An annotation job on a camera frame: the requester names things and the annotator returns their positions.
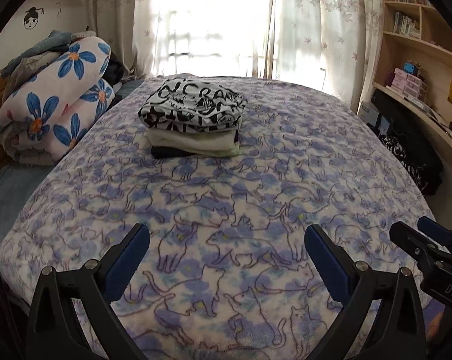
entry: folded black and white shirt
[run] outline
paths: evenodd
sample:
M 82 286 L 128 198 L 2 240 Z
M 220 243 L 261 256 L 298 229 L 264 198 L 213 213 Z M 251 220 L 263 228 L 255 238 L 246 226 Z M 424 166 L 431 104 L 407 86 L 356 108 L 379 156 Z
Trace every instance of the folded black and white shirt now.
M 196 133 L 236 130 L 247 100 L 223 86 L 197 79 L 168 79 L 138 112 L 148 126 Z

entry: blue gripper pad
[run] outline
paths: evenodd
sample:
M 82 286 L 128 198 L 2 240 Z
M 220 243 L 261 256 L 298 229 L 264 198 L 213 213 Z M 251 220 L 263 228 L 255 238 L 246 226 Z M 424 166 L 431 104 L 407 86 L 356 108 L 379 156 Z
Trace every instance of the blue gripper pad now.
M 108 303 L 119 300 L 149 249 L 150 235 L 146 225 L 136 224 L 121 241 L 112 246 L 101 259 L 102 296 Z
M 434 239 L 440 245 L 445 247 L 451 246 L 452 233 L 448 229 L 438 225 L 438 223 L 434 222 L 427 216 L 422 216 L 417 221 L 417 229 L 431 239 Z
M 352 295 L 350 290 L 351 280 L 341 262 L 335 256 L 335 251 L 339 252 L 339 249 L 341 249 L 350 260 L 348 263 L 351 264 L 352 268 L 353 261 L 348 254 L 342 247 L 335 245 L 319 225 L 308 226 L 304 234 L 304 246 L 321 275 L 331 298 L 342 303 L 343 306 L 347 305 Z

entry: bolt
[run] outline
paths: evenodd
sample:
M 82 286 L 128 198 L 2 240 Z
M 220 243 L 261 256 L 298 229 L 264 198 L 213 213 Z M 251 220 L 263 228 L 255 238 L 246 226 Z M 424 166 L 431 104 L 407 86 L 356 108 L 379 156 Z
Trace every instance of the bolt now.
M 369 265 L 367 262 L 365 261 L 357 261 L 356 262 L 356 268 L 359 269 L 360 271 L 367 271 L 369 269 Z
M 45 276 L 49 275 L 52 273 L 52 267 L 51 266 L 45 266 L 44 268 L 42 268 L 41 273 Z
M 405 266 L 401 268 L 401 273 L 404 276 L 411 276 L 412 275 L 411 270 L 409 268 L 405 267 Z
M 97 267 L 98 264 L 99 263 L 96 259 L 92 259 L 92 260 L 89 259 L 86 261 L 84 266 L 86 267 L 86 269 L 94 269 L 95 267 Z

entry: bedspread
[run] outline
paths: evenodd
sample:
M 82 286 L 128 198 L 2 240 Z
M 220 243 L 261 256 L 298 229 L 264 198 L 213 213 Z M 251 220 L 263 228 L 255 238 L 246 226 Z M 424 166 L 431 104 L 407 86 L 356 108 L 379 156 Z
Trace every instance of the bedspread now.
M 145 223 L 150 249 L 112 307 L 148 358 L 304 358 L 341 307 L 306 254 L 305 228 L 319 223 L 354 260 L 407 266 L 420 281 L 388 230 L 398 220 L 416 228 L 432 213 L 336 98 L 278 81 L 209 80 L 249 100 L 242 155 L 154 160 L 136 113 L 164 78 L 146 80 L 35 191 L 1 244 L 1 272 L 30 303 L 42 267 L 79 268 Z M 80 302 L 76 309 L 102 354 Z

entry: leaf pattern curtain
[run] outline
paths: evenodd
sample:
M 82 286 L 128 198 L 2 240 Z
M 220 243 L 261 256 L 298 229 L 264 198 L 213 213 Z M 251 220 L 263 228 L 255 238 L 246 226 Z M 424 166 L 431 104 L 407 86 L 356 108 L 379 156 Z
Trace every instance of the leaf pattern curtain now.
M 256 76 L 357 110 L 372 83 L 382 0 L 136 0 L 141 76 Z
M 135 0 L 88 0 L 88 23 L 114 54 L 131 69 Z

